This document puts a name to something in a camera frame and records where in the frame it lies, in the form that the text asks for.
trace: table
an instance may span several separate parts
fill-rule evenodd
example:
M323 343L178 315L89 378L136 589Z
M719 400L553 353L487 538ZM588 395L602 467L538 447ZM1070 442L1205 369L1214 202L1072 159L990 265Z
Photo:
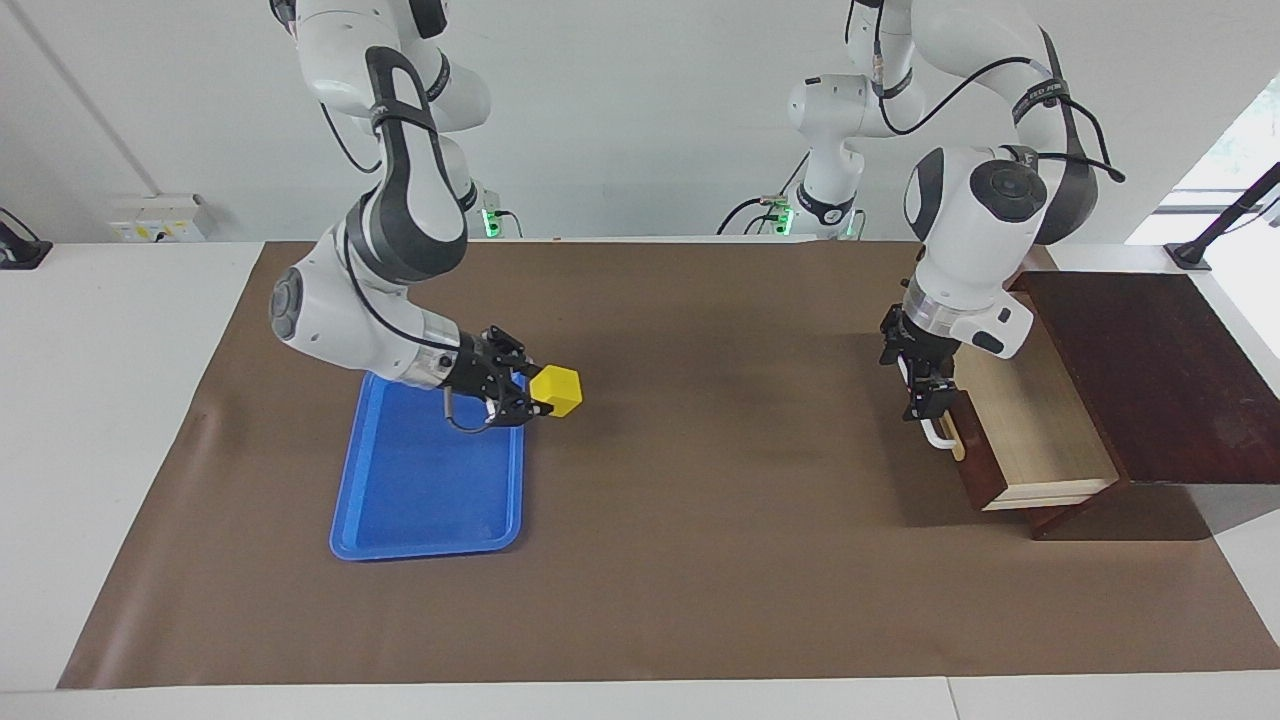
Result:
M0 574L6 578L0 589L0 689L41 693L56 682L146 495L145 478L154 477L164 459L260 249L63 246L38 273L0 277L0 306L5 307L0 316L0 352L6 372L23 378L5 384L6 402L0 409L0 437L22 438L17 446L6 442L9 457L0 468L0 487L6 496L0 533L6 548L18 548L0 560ZM1158 259L1146 250L1064 247L1053 254L1066 269L1158 269ZM1266 352L1256 334L1251 337L1212 278L1197 278L1197 284L1275 388L1280 361ZM182 342L174 342L179 337ZM148 361L136 361L138 348L145 350ZM76 483L77 469L87 462L99 470L100 479L92 487ZM1272 633L1280 626L1280 573L1266 559L1276 539L1276 516L1219 538ZM590 707L609 703L621 710L634 701L637 705L631 707L678 707L689 716L699 708L732 711L736 705L742 716L771 716L781 708L791 716L829 716L832 708L842 708L863 710L859 716L925 719L998 717L996 712L1005 710L1012 717L1020 716L1016 707L1004 701L996 710L989 706L1028 693L1061 693L1047 716L1106 716L1140 700L1143 712L1149 715L1126 710L1129 714L1115 716L1196 717L1212 708L1220 717L1249 717L1267 715L1265 707L1271 708L1270 714L1280 710L1277 680L1276 673L1243 673L516 688L188 688L4 694L0 716L35 708L101 716L95 708L110 697L122 714L131 716L177 706L191 706L186 711L191 715L218 716L233 707L266 711L280 703L310 705L317 716L337 716L343 707L379 705L392 716L420 714L426 705L462 714L465 708L497 708L511 702L532 714L538 707L549 710L564 702ZM1238 697L1249 697L1251 705L1236 702L1233 710L1233 698ZM1198 712L1190 698L1203 703ZM796 712L797 705L804 711ZM668 715L681 716L676 711Z

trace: wall socket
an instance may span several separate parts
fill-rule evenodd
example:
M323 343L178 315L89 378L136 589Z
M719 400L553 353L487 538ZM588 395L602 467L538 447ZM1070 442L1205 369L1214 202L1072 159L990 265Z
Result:
M111 233L120 242L205 242L214 223L195 195L119 199Z

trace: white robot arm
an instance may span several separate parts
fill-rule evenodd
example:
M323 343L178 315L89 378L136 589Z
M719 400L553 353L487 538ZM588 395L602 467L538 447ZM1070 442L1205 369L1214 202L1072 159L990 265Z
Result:
M1034 243L1057 242L1088 219L1094 168L1124 182L1096 119L1071 100L1052 40L1016 0L855 0L849 55L865 74L813 78L792 94L792 120L812 145L809 173L794 191L797 232L837 228L846 215L836 210L852 208L861 170L858 160L840 164L847 138L909 135L954 97L923 114L911 85L916 50L965 78L956 92L977 82L1000 95L1018 145L938 147L911 174L905 213L924 250L882 327L882 361L908 369L908 420L950 406L961 343L1005 359L1018 352L1033 318L1004 283ZM1085 155L1082 117L1094 122L1105 161Z
M481 192L461 149L440 136L489 114L484 82L452 64L433 41L444 32L445 3L273 0L271 6L297 40L311 92L367 123L383 170L381 182L276 283L275 334L334 365L484 400L486 424L460 429L567 414L571 404L553 405L536 397L538 383L530 391L517 380L515 374L543 372L518 341L499 328L471 336L407 299L408 286L462 261L465 208ZM576 383L575 373L556 372Z

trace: black mount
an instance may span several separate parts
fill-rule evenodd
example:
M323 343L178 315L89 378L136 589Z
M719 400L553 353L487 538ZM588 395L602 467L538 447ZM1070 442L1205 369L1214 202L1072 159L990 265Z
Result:
M1174 264L1184 270L1212 270L1213 268L1204 261L1204 251L1208 250L1208 246L1213 245L1213 241L1231 229L1231 225L1252 210L1277 184L1280 184L1280 163L1271 165L1270 170L1262 173L1258 182L1253 183L1249 190L1245 190L1244 195L1240 195L1240 199L1230 208L1222 210L1222 214L1199 237L1183 245L1166 245L1165 252L1169 252L1169 256L1174 259Z
M24 240L0 223L0 270L35 270L52 249L52 242Z

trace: black cable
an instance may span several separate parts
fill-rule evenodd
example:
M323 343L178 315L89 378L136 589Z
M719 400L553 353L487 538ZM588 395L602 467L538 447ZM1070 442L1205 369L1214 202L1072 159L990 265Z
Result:
M863 224L858 225L858 237L854 238L855 242L863 240L863 233L867 232L867 210L855 210L854 219L858 219L859 215L863 218Z
M498 378L497 382L498 382L498 407L502 407L503 401L507 398L507 388L503 387L500 378ZM493 429L493 424L498 421L498 414L497 413L492 418L485 418L484 424L480 425L479 428L468 428L466 425L460 424L457 420L454 420L453 419L453 388L447 387L447 388L443 388L443 389L444 389L444 420L447 423L449 423L449 425L453 425L454 430L458 430L460 433L468 434L468 436L477 436L477 434L480 434L483 432Z
M876 56L881 56L879 35L881 35L881 23L883 22L883 19L884 19L884 3L881 3L879 12L876 13L876 38L874 38ZM947 94L947 96L943 97L941 102L938 102L932 110L929 110L929 113L927 115L924 115L924 119L922 119L920 122L915 123L914 126L911 126L911 127L909 127L906 129L899 129L897 127L893 126L893 122L888 119L888 110L884 109L884 97L878 96L878 100L879 100L878 105L879 105L879 110L881 110L881 118L884 119L884 127L887 127L893 135L897 135L897 136L911 135L913 132L915 132L915 131L920 129L922 127L924 127L925 123L928 123L929 120L932 120L938 113L942 111L943 108L947 106L947 104L950 104L952 100L955 100L956 95L960 95L960 92L964 91L964 88L966 88L970 85L973 85L974 82L977 82L978 78L980 78L982 76L989 73L991 70L993 70L996 68L1001 68L1004 65L1012 65L1012 64L1032 65L1036 61L1032 60L1030 58L1020 58L1020 56L1005 58L1002 60L996 60L995 63L988 63L987 65L984 65L978 72L975 72L972 76L964 78L960 82L960 85L957 85L955 87L955 90L952 90L950 94Z
M1094 160L1093 158L1087 158L1084 155L1069 155L1066 152L1041 152L1039 154L1039 159L1041 160L1061 160L1064 163L1079 163L1082 165L1089 165L1091 168L1097 168L1100 170L1103 170L1105 173L1107 173L1108 176L1111 176L1112 181L1120 182L1120 183L1123 183L1123 182L1125 182L1125 181L1129 179L1129 176L1121 173L1120 170L1112 168L1111 165L1108 165L1106 163L1102 163L1100 160Z
M950 94L947 94L947 96L943 97L941 102L938 102L932 110L929 110L928 114L925 114L924 118L920 122L915 123L914 126L911 126L911 127L909 127L906 129L901 129L901 128L897 128L896 126L893 126L893 120L888 119L888 110L884 109L884 99L881 97L879 99L879 109L881 109L881 118L883 118L883 120L884 120L884 127L887 127L893 135L897 135L897 136L911 135L913 132L915 132L915 131L920 129L922 127L924 127L934 117L937 117L937 114L941 113L942 109L947 106L947 104L950 104L952 100L955 100L956 96L960 95L966 87L969 87L974 82L978 82L978 78L980 78L982 76L989 73L991 70L993 70L996 68L1002 68L1005 65L1014 65L1014 64L1029 65L1029 64L1032 64L1032 59L1030 58L1005 58L1004 60L996 60L995 63L988 63L988 64L983 65L982 69L979 69L978 72L973 73L972 76L964 78L960 82L960 85L957 85L955 87L955 90L952 90Z
M440 350L440 351L444 351L444 352L462 352L462 348L458 347L458 346L456 346L456 345L445 345L443 342L435 342L434 340L426 340L426 338L421 338L421 337L413 337L413 336L408 334L407 332L404 332L404 331L397 328L396 325L390 324L389 322L387 322L387 318L383 318L378 313L378 310L374 309L374 304L369 301L369 297L365 295L365 290L362 287L360 287L360 281L356 279L356 268L351 264L351 237L349 236L347 236L347 237L343 238L343 260L346 260L346 263L347 263L347 277L351 278L351 288L356 291L356 297L360 299L360 304L364 305L365 310L367 310L369 314L372 315L374 319L378 320L378 323L380 325L383 325L384 328L387 328L392 334L394 334L396 337L399 337L402 340L407 340L407 341L410 341L412 343L421 345L421 346L425 346L425 347L434 347L435 350Z
M881 4L879 12L876 13L876 37L874 37L876 56L881 56L881 40L879 40L879 37L881 37L881 22L883 19L884 19L884 4ZM929 113L927 115L924 115L924 118L920 122L915 123L914 126L911 126L910 128L908 128L905 131L893 127L893 122L888 119L888 110L884 109L884 97L879 97L879 102L878 104L879 104L879 110L881 110L881 118L883 118L883 120L884 120L884 127L887 127L891 132L893 132L895 135L899 135L899 136L911 135L913 132L915 132L915 131L920 129L922 127L924 127L925 123L928 123L929 120L932 120L934 118L934 115L937 115L942 110L942 108L945 108L948 102L951 102L952 100L955 100L955 97L957 95L960 95L960 92L965 87L973 85L974 82L978 81L978 78L980 78L982 76L989 73L991 70L993 70L996 68L1000 68L1000 67L1004 67L1004 65L1011 65L1011 64L1034 65L1036 61L1032 60L1030 58L1014 56L1014 58L1005 58L1002 60L996 60L995 63L988 63L987 65L982 67L978 72L973 73L972 76L969 76L964 81L961 81L960 85L957 85L955 87L955 90L952 90L950 94L947 94L947 96L943 97L942 101L938 102L937 106L933 108L933 110L929 110ZM1084 105L1080 105L1079 102L1076 102L1075 100L1073 100L1070 97L1061 97L1060 101L1064 105L1066 105L1066 106L1069 106L1069 108L1071 108L1074 110L1078 110L1082 115L1084 115L1089 120L1089 123L1093 124L1093 132L1097 135L1097 138L1098 138L1098 149L1102 151L1102 161L1094 160L1093 158L1088 158L1088 156L1084 156L1084 155L1069 155L1066 152L1041 152L1039 156L1042 159L1044 159L1044 160L1062 160L1064 163L1079 163L1082 165L1089 165L1092 168L1098 168L1101 170L1105 170L1111 177L1111 179L1115 181L1115 182L1117 182L1117 183L1123 183L1123 182L1128 181L1129 179L1128 176L1125 176L1124 173L1121 173L1120 170L1117 170L1116 168L1114 168L1111 165L1111 152L1107 150L1106 136L1102 132L1102 123L1098 120L1097 115L1094 115L1093 113L1089 111L1088 108L1085 108Z
M854 6L856 0L849 0L849 17L845 18L845 45L849 45L849 26L854 24Z
M329 108L324 102L321 102L320 104L320 110L324 113L324 120L326 123L329 123L329 132L332 132L333 133L333 138L338 141L338 147L342 147L342 154L346 155L347 160L351 161L351 167L353 167L357 170L365 173L366 176L371 176L371 174L376 173L379 169L381 169L381 167L383 167L383 161L381 160L379 160L378 163L375 163L374 167L371 167L371 168L366 168L366 167L361 165L360 163L357 163L356 158L352 156L351 150L347 150L347 143L342 141L342 135L338 133L338 126L333 124L333 115L329 114Z
M1098 117L1094 115L1093 113L1091 113L1088 108L1085 108L1084 105L1080 105L1079 102L1076 102L1071 97L1062 97L1060 101L1064 105L1066 105L1068 108L1070 108L1070 109L1080 113L1085 118L1088 118L1089 123L1093 124L1093 135L1097 136L1097 138L1098 138L1098 150L1102 151L1102 161L1106 163L1107 165L1110 165L1111 164L1111 152L1107 150L1107 138L1106 138L1105 135L1102 135L1102 123L1098 122Z
M744 231L742 234L751 234L751 225L754 225L755 223L760 223L760 229L756 231L756 233L755 233L755 234L760 234L762 232L764 232L765 223L768 223L771 220L777 220L777 219L778 219L777 215L771 215L771 214L765 213L765 214L760 215L759 218L755 218L750 223L746 223L746 231Z
M520 237L521 238L525 237L525 227L520 224L520 215L512 213L511 210L497 210L494 213L494 217L495 218L511 218L512 220L516 220L516 231L520 232Z
M764 205L764 199L763 197L753 197L750 200L744 200L737 208L733 208L733 211L730 213L727 218L724 218L724 222L721 223L721 227L719 227L718 231L716 231L716 234L724 234L724 228L727 228L728 224L731 222L733 222L733 218L736 218L739 213L741 213L742 210L746 210L751 205Z
M36 242L40 242L40 236L36 234L36 231L33 231L29 227L27 227L27 223L22 222L22 218L19 218L18 215L14 215L13 213L10 213L9 210L6 210L4 208L0 208L0 214L8 215L9 219L12 219L13 222L18 223L18 227L20 227L22 229L27 231L27 234L31 236L31 240L33 240Z
M778 195L786 196L787 190L791 188L791 183L800 176L800 170L804 169L804 164L809 161L809 155L812 154L813 151L809 150L804 154L804 158L800 158L800 164L791 172L791 177L787 178L787 182L782 183L782 190L778 191Z
M1276 206L1276 204L1280 204L1280 196L1277 196L1275 200L1272 200L1271 204L1267 205L1266 208L1263 208L1262 210L1258 210L1258 214L1254 215L1253 218L1251 218L1249 222L1244 223L1243 225L1236 225L1236 227L1234 227L1231 229L1222 231L1222 234L1231 234L1235 231L1243 231L1244 228L1247 228L1247 227L1252 225L1253 223L1261 220L1262 215L1266 215L1267 213L1270 213L1271 209Z

